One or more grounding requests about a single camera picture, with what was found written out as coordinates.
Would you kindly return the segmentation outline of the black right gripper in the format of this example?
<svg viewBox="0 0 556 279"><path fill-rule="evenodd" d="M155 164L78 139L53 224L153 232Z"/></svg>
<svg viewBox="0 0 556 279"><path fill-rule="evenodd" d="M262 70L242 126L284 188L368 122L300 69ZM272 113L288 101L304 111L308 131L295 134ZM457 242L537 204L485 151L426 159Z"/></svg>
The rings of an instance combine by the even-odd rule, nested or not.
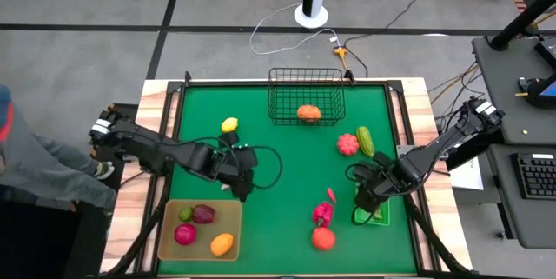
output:
<svg viewBox="0 0 556 279"><path fill-rule="evenodd" d="M383 196L398 194L393 182L384 174L380 166L357 163L354 167L354 179L357 187L364 190L356 194L355 204L366 212L374 213L379 209L383 203Z"/></svg>

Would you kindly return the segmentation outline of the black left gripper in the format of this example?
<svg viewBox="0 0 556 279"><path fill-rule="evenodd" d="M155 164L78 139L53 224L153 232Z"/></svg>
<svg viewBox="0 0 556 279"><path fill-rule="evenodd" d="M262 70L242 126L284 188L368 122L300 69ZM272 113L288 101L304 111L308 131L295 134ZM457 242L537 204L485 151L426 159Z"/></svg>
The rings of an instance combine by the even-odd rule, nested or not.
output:
<svg viewBox="0 0 556 279"><path fill-rule="evenodd" d="M255 150L249 146L225 149L216 179L221 183L231 184L232 195L240 202L247 201L253 192L254 167L258 165Z"/></svg>

